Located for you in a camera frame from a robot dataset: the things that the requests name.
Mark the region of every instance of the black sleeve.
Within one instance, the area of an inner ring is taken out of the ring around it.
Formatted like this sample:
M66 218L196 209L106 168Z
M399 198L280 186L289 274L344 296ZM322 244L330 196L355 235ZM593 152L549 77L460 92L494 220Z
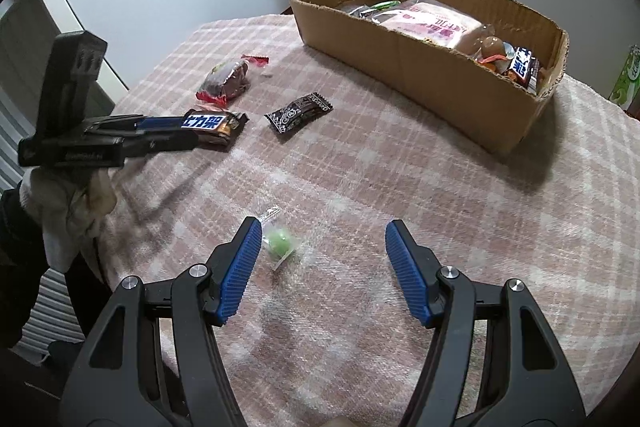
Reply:
M0 347L22 336L49 265L42 230L20 206L20 186L0 198Z

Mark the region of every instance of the green package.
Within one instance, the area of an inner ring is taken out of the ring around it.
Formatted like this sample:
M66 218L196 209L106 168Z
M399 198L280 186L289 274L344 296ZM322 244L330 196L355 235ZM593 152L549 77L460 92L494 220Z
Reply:
M631 46L625 67L618 77L609 100L628 109L640 87L640 46Z

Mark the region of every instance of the brown egg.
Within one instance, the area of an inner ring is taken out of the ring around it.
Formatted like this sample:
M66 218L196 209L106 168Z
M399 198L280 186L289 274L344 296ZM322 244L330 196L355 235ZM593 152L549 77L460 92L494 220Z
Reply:
M493 55L506 55L506 52L504 51L504 42L502 42L498 37L484 38L480 46L480 52L482 54L482 58L492 57Z

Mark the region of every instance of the green candy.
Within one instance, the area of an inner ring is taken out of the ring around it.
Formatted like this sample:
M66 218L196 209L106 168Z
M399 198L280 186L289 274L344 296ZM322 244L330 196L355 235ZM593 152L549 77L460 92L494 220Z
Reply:
M287 229L273 229L264 236L269 251L278 259L284 257L293 248L293 238Z

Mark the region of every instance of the tablecloth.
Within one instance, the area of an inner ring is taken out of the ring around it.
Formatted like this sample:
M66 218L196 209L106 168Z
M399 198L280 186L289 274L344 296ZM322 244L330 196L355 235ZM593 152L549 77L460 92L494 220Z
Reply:
M640 341L640 122L565 76L529 136L499 160L304 46L292 16L204 25L114 114L182 114L213 65L241 54L271 62L233 104L250 117L233 149L164 153L117 172L100 258L112 287L130 274L168 279L206 260L245 216L283 209L299 251L275 272L262 252L237 315L216 330L249 425L341 414L398 423L430 332L410 316L385 253L393 218L472 280L523 279L587 411L598 403ZM263 115L313 91L334 110L279 140ZM170 325L162 335L171 362ZM462 411L474 405L483 341L478 328Z

